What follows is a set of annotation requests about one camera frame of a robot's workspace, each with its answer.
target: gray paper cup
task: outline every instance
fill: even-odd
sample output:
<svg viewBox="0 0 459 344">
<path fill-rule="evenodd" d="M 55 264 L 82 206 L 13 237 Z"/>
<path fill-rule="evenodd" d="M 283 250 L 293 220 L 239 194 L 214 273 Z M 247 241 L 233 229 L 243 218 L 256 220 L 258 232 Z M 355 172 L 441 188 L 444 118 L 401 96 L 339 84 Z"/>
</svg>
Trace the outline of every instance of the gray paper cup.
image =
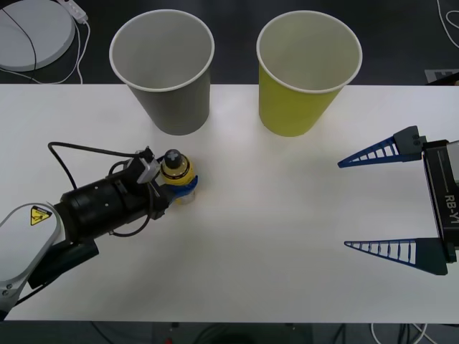
<svg viewBox="0 0 459 344">
<path fill-rule="evenodd" d="M 182 11 L 151 11 L 125 23 L 110 45 L 114 73 L 129 86 L 156 126 L 186 135 L 209 116 L 209 66 L 214 38 Z"/>
</svg>

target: bottle cap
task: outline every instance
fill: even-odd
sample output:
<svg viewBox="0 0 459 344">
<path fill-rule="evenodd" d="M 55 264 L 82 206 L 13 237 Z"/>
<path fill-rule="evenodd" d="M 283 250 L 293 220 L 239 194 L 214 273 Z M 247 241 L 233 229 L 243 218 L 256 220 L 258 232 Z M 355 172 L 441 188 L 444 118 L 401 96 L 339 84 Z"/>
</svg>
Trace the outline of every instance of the bottle cap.
<svg viewBox="0 0 459 344">
<path fill-rule="evenodd" d="M 171 170 L 179 168 L 182 160 L 182 155 L 177 149 L 169 149 L 166 154 L 164 154 L 164 163 Z"/>
</svg>

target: white cable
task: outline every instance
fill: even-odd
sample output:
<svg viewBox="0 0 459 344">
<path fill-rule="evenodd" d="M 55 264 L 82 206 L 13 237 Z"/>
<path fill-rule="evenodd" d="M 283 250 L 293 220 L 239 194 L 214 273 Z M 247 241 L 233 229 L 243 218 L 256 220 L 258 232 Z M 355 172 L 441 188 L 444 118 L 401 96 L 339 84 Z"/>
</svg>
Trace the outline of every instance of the white cable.
<svg viewBox="0 0 459 344">
<path fill-rule="evenodd" d="M 443 17 L 442 17 L 442 11 L 440 9 L 440 0 L 437 0 L 437 5 L 438 5 L 438 15 L 440 16 L 440 21 L 442 22 L 442 25 L 443 25 L 443 29 L 445 29 L 445 32 L 448 36 L 448 38 L 450 39 L 451 43 L 453 43 L 458 49 L 459 49 L 459 44 L 457 44 L 456 42 L 453 41 L 453 38 L 451 38 L 450 36 L 450 33 L 448 32 L 448 29 L 446 28 L 446 25 L 445 25 L 445 22 L 443 21 Z M 459 11 L 449 11 L 445 18 L 446 20 L 448 21 L 448 23 L 450 23 L 451 25 L 453 25 L 456 29 L 459 29 L 459 26 L 456 25 L 456 24 L 453 24 L 450 19 L 448 18 L 448 15 L 452 14 L 452 13 L 459 13 Z"/>
<path fill-rule="evenodd" d="M 422 332 L 419 326 L 417 326 L 416 324 L 412 324 L 412 325 L 415 326 L 419 332 Z M 429 340 L 432 344 L 437 344 L 437 342 L 435 342 L 431 337 L 429 337 L 425 331 L 424 331 L 424 337 L 426 337 L 427 340 Z"/>
<path fill-rule="evenodd" d="M 373 336 L 374 341 L 377 344 L 381 344 L 381 342 L 378 340 L 378 338 L 376 338 L 376 335 L 374 334 L 374 324 L 373 323 L 370 325 L 370 329 L 372 330 L 372 336 Z"/>
<path fill-rule="evenodd" d="M 424 327 L 422 328 L 422 330 L 421 330 L 420 328 L 418 328 L 417 325 L 415 325 L 415 327 L 416 327 L 419 331 L 421 331 L 421 334 L 419 335 L 419 337 L 418 337 L 412 344 L 418 344 L 418 343 L 421 341 L 422 337 L 425 336 L 425 331 L 426 331 L 426 329 L 427 329 L 427 324 L 424 324 Z"/>
<path fill-rule="evenodd" d="M 83 77 L 81 76 L 81 72 L 80 72 L 80 63 L 83 57 L 85 56 L 87 43 L 89 42 L 89 36 L 91 35 L 91 27 L 89 26 L 88 22 L 84 21 L 83 23 L 87 26 L 87 37 L 86 37 L 85 46 L 83 47 L 83 51 L 81 52 L 81 57 L 77 62 L 77 72 L 78 72 L 78 75 L 80 76 L 80 84 L 83 84 Z"/>
<path fill-rule="evenodd" d="M 63 80 L 60 80 L 60 81 L 57 81 L 57 82 L 40 82 L 36 79 L 33 79 L 32 78 L 32 81 L 35 81 L 37 84 L 41 84 L 41 85 L 57 85 L 57 84 L 62 84 L 63 82 L 67 81 L 67 79 L 69 77 L 72 76 L 73 72 L 75 71 L 75 69 L 78 71 L 78 76 L 80 77 L 80 84 L 83 83 L 83 78 L 82 78 L 82 75 L 81 75 L 81 72 L 80 72 L 80 62 L 81 62 L 81 59 L 83 58 L 83 55 L 86 51 L 86 46 L 87 46 L 87 43 L 89 41 L 89 34 L 90 34 L 90 28 L 89 28 L 89 24 L 85 21 L 85 24 L 87 25 L 87 28 L 88 28 L 88 31 L 87 31 L 87 37 L 86 37 L 86 42 L 85 42 L 85 47 L 83 48 L 83 51 L 82 51 L 82 54 L 80 56 L 80 48 L 81 48 L 81 40 L 80 40 L 80 30 L 78 29 L 78 25 L 77 25 L 77 22 L 74 21 L 74 24 L 75 24 L 75 28 L 77 29 L 77 38 L 78 38 L 78 53 L 77 53 L 77 60 L 75 62 L 75 66 L 73 66 L 73 69 L 72 71 L 70 72 L 70 74 L 68 76 L 66 76 L 65 79 Z M 30 79 L 30 77 L 24 75 L 24 74 L 21 74 L 21 73 L 18 73 L 18 72 L 12 72 L 11 70 L 4 70 L 3 68 L 0 68 L 0 70 L 2 72 L 5 72 L 5 73 L 9 73 L 9 74 L 14 74 L 14 75 L 18 75 L 20 77 L 25 77 L 27 79 Z"/>
<path fill-rule="evenodd" d="M 421 339 L 423 337 L 426 337 L 432 344 L 437 344 L 431 337 L 429 337 L 425 331 L 427 329 L 427 324 L 424 324 L 424 327 L 421 329 L 419 326 L 417 326 L 416 324 L 413 324 L 413 326 L 415 326 L 417 328 L 418 331 L 421 332 L 421 334 L 419 335 L 419 337 L 413 342 L 413 344 L 418 344 Z M 370 325 L 370 329 L 372 330 L 372 336 L 373 336 L 373 339 L 374 341 L 377 343 L 377 344 L 381 344 L 381 342 L 378 340 L 378 338 L 376 337 L 376 334 L 374 333 L 374 324 L 372 323 Z"/>
</svg>

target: white round device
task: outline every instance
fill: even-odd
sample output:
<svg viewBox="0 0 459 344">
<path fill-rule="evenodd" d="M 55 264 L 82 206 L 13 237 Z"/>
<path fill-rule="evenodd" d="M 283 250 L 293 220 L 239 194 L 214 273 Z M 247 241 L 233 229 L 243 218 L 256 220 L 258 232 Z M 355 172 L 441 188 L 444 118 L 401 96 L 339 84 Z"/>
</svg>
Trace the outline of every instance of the white round device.
<svg viewBox="0 0 459 344">
<path fill-rule="evenodd" d="M 70 14 L 50 0 L 23 0 L 5 11 L 32 40 L 37 69 L 53 63 L 72 44 L 75 24 Z M 34 69 L 34 51 L 24 32 L 0 11 L 0 67 L 15 72 Z"/>
</svg>

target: paper cup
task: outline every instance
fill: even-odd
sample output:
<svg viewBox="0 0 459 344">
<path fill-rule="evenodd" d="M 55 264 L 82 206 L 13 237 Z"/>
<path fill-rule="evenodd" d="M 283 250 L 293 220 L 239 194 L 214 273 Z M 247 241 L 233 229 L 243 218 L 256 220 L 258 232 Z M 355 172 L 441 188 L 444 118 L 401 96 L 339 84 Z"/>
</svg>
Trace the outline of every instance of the paper cup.
<svg viewBox="0 0 459 344">
<path fill-rule="evenodd" d="M 360 70 L 359 40 L 328 14 L 294 11 L 263 28 L 257 40 L 260 63 L 259 114 L 281 136 L 307 132 L 340 89 Z"/>
<path fill-rule="evenodd" d="M 204 124 L 214 38 L 203 21 L 172 9 L 141 14 L 118 30 L 109 56 L 159 129 L 186 135 Z"/>
</svg>

